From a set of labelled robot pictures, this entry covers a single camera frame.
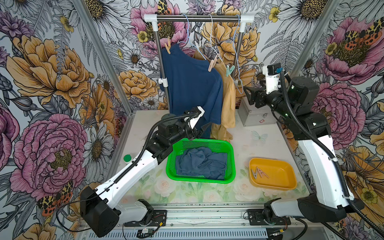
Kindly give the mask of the slate blue t-shirt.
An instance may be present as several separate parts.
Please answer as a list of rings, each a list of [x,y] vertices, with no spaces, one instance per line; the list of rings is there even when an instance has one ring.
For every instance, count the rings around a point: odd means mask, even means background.
[[[182,155],[176,156],[176,172],[179,176],[223,181],[227,170],[227,157],[227,153],[216,153],[205,147],[187,149]]]

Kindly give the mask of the light blue hanger navy shirt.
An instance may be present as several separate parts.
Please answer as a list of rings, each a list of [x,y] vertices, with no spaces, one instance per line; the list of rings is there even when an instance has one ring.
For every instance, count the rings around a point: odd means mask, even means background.
[[[190,44],[190,22],[189,22],[189,19],[188,19],[188,16],[186,14],[181,14],[183,17],[185,17],[185,19],[187,20],[187,39],[185,41],[181,41],[179,42],[179,44],[185,44],[185,45],[188,45]],[[205,60],[208,60],[204,54],[201,52],[201,50],[199,51],[199,53],[202,55],[202,57],[205,59]]]

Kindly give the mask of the dark navy t-shirt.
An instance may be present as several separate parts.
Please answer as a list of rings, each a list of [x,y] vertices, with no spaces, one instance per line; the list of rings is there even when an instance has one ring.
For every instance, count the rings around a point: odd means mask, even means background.
[[[181,115],[198,107],[193,105],[192,100],[193,84],[198,79],[195,59],[186,55],[178,45],[171,47],[170,55],[163,48],[162,55],[169,84],[170,113]]]

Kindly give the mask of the green perforated plastic basket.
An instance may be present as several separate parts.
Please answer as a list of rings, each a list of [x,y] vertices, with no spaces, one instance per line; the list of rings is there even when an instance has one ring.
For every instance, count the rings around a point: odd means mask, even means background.
[[[189,176],[179,176],[177,175],[175,168],[176,156],[182,155],[187,149],[197,149],[200,147],[205,147],[211,149],[216,153],[227,153],[227,170],[225,179],[223,181],[219,180],[209,180],[204,177],[189,177]],[[234,150],[232,145],[226,141],[220,140],[208,140],[208,139],[195,139],[193,141],[184,138],[179,142],[173,145],[173,152],[168,156],[167,159],[167,176],[174,181],[186,181],[186,182],[203,182],[203,183],[218,183],[218,184],[229,184],[231,183],[236,176],[235,169],[235,157]]]

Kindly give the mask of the metal clothes rack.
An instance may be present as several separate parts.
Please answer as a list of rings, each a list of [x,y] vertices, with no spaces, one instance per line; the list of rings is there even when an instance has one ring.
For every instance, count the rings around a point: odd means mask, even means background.
[[[208,15],[187,15],[190,23],[205,23],[210,22],[210,19]],[[240,15],[241,16],[241,23],[242,23],[242,32],[246,31],[247,24],[251,24],[255,16],[253,15]],[[162,55],[162,46],[161,46],[161,38],[159,34],[159,22],[187,22],[185,17],[182,15],[157,15],[157,14],[145,14],[144,15],[144,21],[146,23],[151,24],[154,37],[155,37],[155,46],[157,47],[158,51],[158,57],[159,57],[159,63],[160,63],[160,72],[161,77],[159,78],[158,83],[161,84],[165,91],[165,96],[167,99],[167,105],[170,105],[170,97],[169,97],[169,90],[168,90],[168,79],[166,77],[164,64],[163,64],[163,55]],[[229,16],[229,15],[213,15],[213,21],[214,23],[220,23],[220,22],[227,22],[227,23],[238,23],[238,19],[235,16]]]

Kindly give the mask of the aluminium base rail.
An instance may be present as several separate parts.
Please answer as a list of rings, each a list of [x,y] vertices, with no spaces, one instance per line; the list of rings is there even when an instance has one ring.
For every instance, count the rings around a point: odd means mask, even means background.
[[[322,224],[294,218],[266,224],[252,220],[250,210],[261,204],[170,204],[154,205],[161,214],[145,227],[118,224],[104,240],[135,240],[138,233],[151,240],[336,240],[338,237]]]

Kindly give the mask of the silver metal case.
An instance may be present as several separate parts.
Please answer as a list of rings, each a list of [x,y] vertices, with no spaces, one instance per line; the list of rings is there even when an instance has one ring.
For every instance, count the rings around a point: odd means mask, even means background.
[[[277,123],[271,109],[268,106],[256,108],[251,106],[246,97],[241,99],[238,114],[244,127],[270,125]]]

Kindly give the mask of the teal clothespin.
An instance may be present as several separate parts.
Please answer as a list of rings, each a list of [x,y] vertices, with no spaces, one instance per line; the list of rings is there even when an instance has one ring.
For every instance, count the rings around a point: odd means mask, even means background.
[[[226,77],[229,77],[235,70],[235,66],[226,65]]]

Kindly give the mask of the yellow plastic tray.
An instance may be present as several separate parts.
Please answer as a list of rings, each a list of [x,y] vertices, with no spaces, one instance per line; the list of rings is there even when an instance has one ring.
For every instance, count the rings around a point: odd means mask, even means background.
[[[251,169],[260,168],[269,178],[261,178],[260,175],[255,180],[252,176]],[[297,187],[297,179],[294,168],[287,162],[253,158],[249,162],[250,183],[259,188],[289,191]]]

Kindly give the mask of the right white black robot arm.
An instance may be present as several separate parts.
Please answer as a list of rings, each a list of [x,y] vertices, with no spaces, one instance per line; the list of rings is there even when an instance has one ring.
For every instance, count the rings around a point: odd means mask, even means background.
[[[256,108],[270,107],[283,118],[286,127],[298,141],[313,175],[316,192],[307,197],[267,202],[265,219],[298,217],[313,223],[337,222],[347,214],[360,214],[364,203],[355,198],[347,186],[333,146],[327,118],[312,112],[319,86],[309,78],[289,79],[286,93],[282,88],[244,87],[248,102]]]

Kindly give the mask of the tan t-shirt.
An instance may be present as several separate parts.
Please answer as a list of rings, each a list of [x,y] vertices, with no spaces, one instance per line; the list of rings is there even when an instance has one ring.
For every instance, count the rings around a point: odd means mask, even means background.
[[[219,61],[211,72],[209,61],[195,52],[193,55],[197,67],[197,80],[193,84],[192,100],[194,106],[206,111],[203,118],[212,123],[210,135],[203,139],[216,139],[229,142],[233,139],[227,129],[234,128],[236,90],[233,78],[226,77],[226,67]]]

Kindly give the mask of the light blue wire hanger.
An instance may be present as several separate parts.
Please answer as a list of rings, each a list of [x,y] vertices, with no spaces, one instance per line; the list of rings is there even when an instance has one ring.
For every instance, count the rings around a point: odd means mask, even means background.
[[[244,32],[242,32],[242,23],[241,23],[241,16],[236,14],[236,17],[238,19],[238,26],[237,26],[237,29],[238,30],[238,34],[236,35],[236,32],[234,33],[234,36],[233,36],[233,46],[234,46],[234,50],[235,50],[235,67],[238,71],[238,81],[240,82],[241,84],[241,87],[239,88],[238,84],[235,84],[235,87],[237,88],[237,91],[239,92],[239,94],[243,94],[244,93],[244,85],[243,85],[243,81],[240,77],[240,62],[239,62],[239,56],[240,56],[240,51],[241,51],[241,45],[242,45],[242,41],[243,41],[243,37],[244,37]],[[235,37],[237,36],[237,40],[238,42],[236,43],[236,47],[235,47]]]

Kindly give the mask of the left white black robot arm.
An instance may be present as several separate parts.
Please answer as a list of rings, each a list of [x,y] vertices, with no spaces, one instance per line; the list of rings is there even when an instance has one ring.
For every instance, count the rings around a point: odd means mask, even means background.
[[[144,175],[157,167],[182,139],[194,140],[203,131],[196,124],[204,116],[201,107],[176,116],[164,115],[150,129],[139,154],[126,167],[95,189],[85,188],[80,194],[81,217],[97,237],[102,238],[118,225],[138,223],[144,226],[153,221],[153,207],[145,200],[127,206],[120,201]]]

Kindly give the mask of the green capped bottle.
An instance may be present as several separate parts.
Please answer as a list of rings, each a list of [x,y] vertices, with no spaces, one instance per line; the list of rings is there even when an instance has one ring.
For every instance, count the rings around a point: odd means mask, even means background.
[[[123,157],[124,162],[127,164],[132,160],[132,156],[127,154]]]

